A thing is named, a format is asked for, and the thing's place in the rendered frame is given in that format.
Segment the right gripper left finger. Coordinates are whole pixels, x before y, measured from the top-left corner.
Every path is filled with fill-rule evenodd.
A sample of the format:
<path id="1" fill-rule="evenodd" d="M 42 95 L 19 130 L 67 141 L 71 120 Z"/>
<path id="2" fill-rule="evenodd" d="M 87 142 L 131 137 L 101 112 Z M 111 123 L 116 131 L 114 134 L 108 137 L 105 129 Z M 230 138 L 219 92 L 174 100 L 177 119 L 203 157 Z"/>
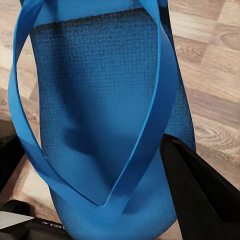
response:
<path id="1" fill-rule="evenodd" d="M 24 153 L 25 150 L 17 134 L 0 138 L 0 193 Z"/>

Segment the sandal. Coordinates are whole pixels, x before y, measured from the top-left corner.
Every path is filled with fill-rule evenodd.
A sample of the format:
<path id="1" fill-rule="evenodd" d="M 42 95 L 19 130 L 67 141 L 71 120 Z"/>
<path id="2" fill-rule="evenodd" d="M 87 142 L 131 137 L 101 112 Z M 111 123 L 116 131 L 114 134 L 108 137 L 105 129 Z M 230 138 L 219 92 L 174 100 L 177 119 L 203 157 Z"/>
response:
<path id="1" fill-rule="evenodd" d="M 160 143 L 196 152 L 168 0 L 20 0 L 10 115 L 74 240 L 155 240 L 177 218 Z M 40 142 L 24 112 L 17 63 L 30 36 Z"/>

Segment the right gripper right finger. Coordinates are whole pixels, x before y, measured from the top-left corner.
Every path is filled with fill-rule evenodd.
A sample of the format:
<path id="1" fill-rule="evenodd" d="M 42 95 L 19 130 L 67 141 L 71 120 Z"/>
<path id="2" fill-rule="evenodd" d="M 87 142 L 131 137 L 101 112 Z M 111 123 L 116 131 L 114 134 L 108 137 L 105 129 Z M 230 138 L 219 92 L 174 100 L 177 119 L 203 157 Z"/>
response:
<path id="1" fill-rule="evenodd" d="M 159 151 L 183 240 L 240 240 L 240 190 L 176 136 Z"/>

